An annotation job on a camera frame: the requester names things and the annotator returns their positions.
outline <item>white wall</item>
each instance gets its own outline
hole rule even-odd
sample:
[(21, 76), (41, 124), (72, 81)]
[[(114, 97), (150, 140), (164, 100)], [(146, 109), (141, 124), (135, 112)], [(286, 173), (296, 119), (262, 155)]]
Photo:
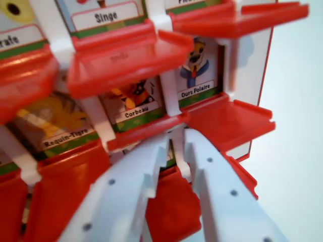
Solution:
[(307, 19), (275, 28), (260, 106), (273, 111), (277, 128), (242, 162), (291, 242), (323, 241), (322, 13), (323, 1), (311, 0)]

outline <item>green stripe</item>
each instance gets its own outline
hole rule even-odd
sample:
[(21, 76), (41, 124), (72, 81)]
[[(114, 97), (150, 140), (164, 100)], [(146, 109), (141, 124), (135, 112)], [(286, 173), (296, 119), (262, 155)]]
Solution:
[(188, 105), (192, 105), (194, 103), (202, 101), (206, 98), (212, 97), (218, 93), (219, 93), (219, 89), (217, 87), (214, 87), (209, 90), (206, 90), (205, 92), (201, 92), (201, 93), (198, 93), (193, 96), (190, 96), (190, 97), (180, 100), (179, 106), (180, 106), (180, 108), (186, 107)]
[(199, 2), (199, 3), (195, 3), (195, 4), (190, 4), (190, 5), (174, 8), (174, 9), (169, 9), (166, 11), (166, 13), (167, 14), (169, 14), (169, 13), (182, 14), (185, 12), (189, 12), (192, 10), (201, 9), (201, 8), (205, 8), (205, 7), (207, 7), (205, 2)]
[(9, 57), (18, 55), (18, 54), (26, 53), (26, 52), (33, 51), (33, 50), (36, 50), (36, 49), (41, 49), (47, 43), (48, 43), (47, 40), (42, 40), (40, 42), (27, 44), (27, 45), (24, 45), (24, 46), (19, 46), (19, 47), (14, 48), (14, 49), (8, 49), (8, 50), (5, 50), (5, 51), (2, 51), (2, 52), (0, 52), (0, 59), (5, 59), (5, 58), (9, 58)]
[(19, 167), (13, 162), (6, 165), (2, 165), (0, 166), (0, 175), (8, 174), (17, 169), (19, 169)]
[(91, 35), (94, 35), (94, 34), (100, 34), (100, 33), (103, 33), (103, 32), (107, 32), (107, 26), (106, 25), (95, 27), (95, 28), (92, 28), (92, 29), (82, 30), (82, 31), (79, 31), (79, 32), (74, 32), (74, 33), (71, 33), (71, 35), (76, 36), (78, 38), (84, 38), (84, 37), (87, 37), (87, 36), (91, 36)]
[(222, 3), (222, 0), (206, 0), (204, 2), (199, 2), (199, 3), (195, 3), (195, 4), (190, 4), (190, 5), (186, 5), (186, 6), (182, 6), (182, 7), (169, 9), (166, 12), (167, 12), (167, 14), (168, 13), (182, 14), (182, 13), (189, 12), (192, 10), (202, 9), (202, 8), (205, 8), (208, 6), (213, 6), (213, 5), (217, 5), (217, 4), (221, 4), (221, 3)]
[(160, 108), (157, 108), (153, 111), (144, 113), (140, 116), (136, 116), (131, 119), (114, 124), (114, 125), (112, 125), (112, 128), (115, 132), (122, 133), (122, 132), (128, 131), (130, 129), (133, 129), (135, 127), (138, 127), (140, 125), (144, 125), (149, 122), (152, 122), (158, 118), (161, 118), (164, 116), (164, 114), (165, 114), (164, 109), (160, 107)]
[(44, 153), (47, 155), (47, 157), (53, 157), (55, 155), (65, 152), (65, 151), (72, 150), (76, 147), (79, 147), (81, 145), (89, 143), (89, 142), (96, 140), (98, 138), (99, 138), (99, 135), (96, 132), (94, 132), (94, 133), (82, 136), (78, 139), (74, 139), (69, 142), (57, 145), (53, 148), (47, 149), (44, 151)]

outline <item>white plastic grabber arm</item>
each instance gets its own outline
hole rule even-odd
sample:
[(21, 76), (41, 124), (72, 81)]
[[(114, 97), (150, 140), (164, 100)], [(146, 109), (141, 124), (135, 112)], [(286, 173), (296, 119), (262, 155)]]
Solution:
[(114, 164), (91, 185), (59, 241), (138, 242), (147, 200), (156, 196), (168, 148), (169, 138), (161, 134), (142, 142)]
[(206, 137), (188, 129), (185, 140), (185, 161), (190, 163), (193, 189), (200, 198), (206, 241), (287, 241)]

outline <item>red plastic shelf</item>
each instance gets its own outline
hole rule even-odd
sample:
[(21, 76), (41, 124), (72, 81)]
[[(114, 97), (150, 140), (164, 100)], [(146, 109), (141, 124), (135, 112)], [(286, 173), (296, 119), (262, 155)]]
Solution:
[(77, 52), (68, 72), (76, 98), (98, 95), (182, 65), (193, 48), (189, 36), (159, 31), (153, 24), (73, 39)]
[(188, 113), (182, 113), (174, 117), (169, 117), (166, 115), (153, 122), (141, 125), (124, 133), (117, 134), (117, 137), (114, 140), (109, 141), (107, 145), (110, 151), (124, 148), (140, 140), (160, 134), (161, 132), (169, 130), (176, 125), (186, 123), (189, 118), (190, 115)]
[(257, 186), (257, 180), (253, 178), (253, 176), (250, 175), (250, 173), (247, 172), (245, 168), (243, 168), (242, 165), (240, 165), (239, 162), (236, 161), (233, 157), (227, 156), (225, 154), (222, 154), (222, 155), (232, 166), (232, 168), (234, 169), (234, 171), (236, 172), (240, 180), (248, 188), (248, 190), (254, 195), (256, 199), (258, 199), (258, 195), (254, 191), (255, 187)]
[(109, 167), (100, 141), (83, 152), (39, 167), (42, 180), (34, 188), (24, 241), (56, 241), (89, 191)]
[(0, 183), (0, 241), (18, 241), (27, 193), (19, 175)]
[(0, 124), (52, 92), (59, 64), (48, 47), (0, 61)]
[(191, 114), (186, 124), (200, 131), (221, 152), (275, 129), (270, 110), (239, 100), (230, 102), (226, 93), (183, 110)]
[(171, 15), (173, 29), (181, 33), (237, 38), (266, 28), (305, 18), (308, 5), (299, 2), (243, 6), (228, 2), (188, 13)]
[(197, 195), (177, 167), (160, 174), (156, 197), (148, 200), (146, 220), (152, 241), (180, 241), (201, 229)]

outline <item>animal card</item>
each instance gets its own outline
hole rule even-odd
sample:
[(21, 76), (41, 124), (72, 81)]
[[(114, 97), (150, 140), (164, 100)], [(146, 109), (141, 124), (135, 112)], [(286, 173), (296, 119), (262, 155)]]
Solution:
[(165, 114), (158, 77), (113, 89), (100, 98), (116, 133), (144, 125)]
[(18, 169), (19, 167), (12, 162), (10, 157), (2, 149), (0, 149), (0, 175), (5, 175)]
[(43, 48), (46, 43), (28, 0), (0, 0), (0, 59)]
[(56, 0), (73, 36), (86, 36), (119, 29), (147, 18), (143, 0)]
[(98, 138), (81, 103), (62, 90), (20, 109), (9, 126), (19, 140), (28, 140), (27, 149), (38, 160)]
[(195, 37), (186, 63), (176, 70), (180, 108), (220, 92), (217, 70), (218, 45), (211, 38)]
[(167, 13), (181, 14), (196, 9), (202, 9), (216, 4), (223, 0), (164, 0)]

